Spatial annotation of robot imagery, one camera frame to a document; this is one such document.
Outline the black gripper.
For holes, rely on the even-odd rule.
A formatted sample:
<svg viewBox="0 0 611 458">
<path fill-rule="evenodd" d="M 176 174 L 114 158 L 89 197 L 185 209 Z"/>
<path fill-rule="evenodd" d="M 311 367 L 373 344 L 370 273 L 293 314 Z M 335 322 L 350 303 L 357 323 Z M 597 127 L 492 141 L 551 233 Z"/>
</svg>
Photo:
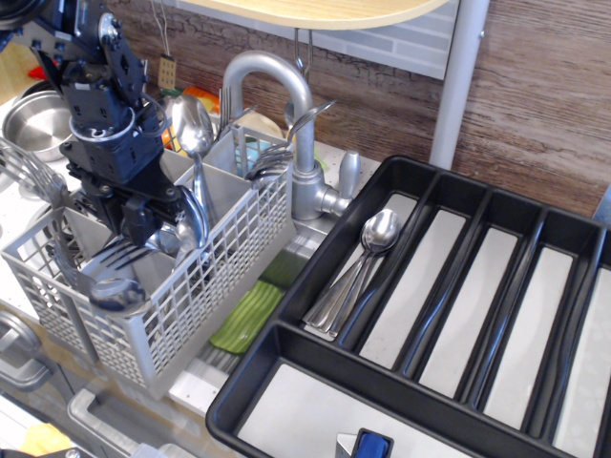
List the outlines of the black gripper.
<svg viewBox="0 0 611 458">
<path fill-rule="evenodd" d="M 143 246 L 181 211 L 180 192 L 161 170 L 164 147 L 158 110 L 72 107 L 74 140 L 62 146 L 69 170 L 81 182 L 95 215 L 115 235 Z"/>
</svg>

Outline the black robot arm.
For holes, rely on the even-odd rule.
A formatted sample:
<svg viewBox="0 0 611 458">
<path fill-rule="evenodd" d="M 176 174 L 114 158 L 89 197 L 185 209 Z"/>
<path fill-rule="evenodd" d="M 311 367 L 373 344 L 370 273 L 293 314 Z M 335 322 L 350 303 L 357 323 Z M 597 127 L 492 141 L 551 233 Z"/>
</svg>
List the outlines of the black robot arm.
<svg viewBox="0 0 611 458">
<path fill-rule="evenodd" d="M 94 214 L 116 235 L 145 244 L 180 211 L 180 192 L 161 170 L 166 128 L 148 100 L 147 63 L 129 48 L 101 1 L 4 1 L 1 44 L 34 54 L 70 113 L 61 146 Z"/>
</svg>

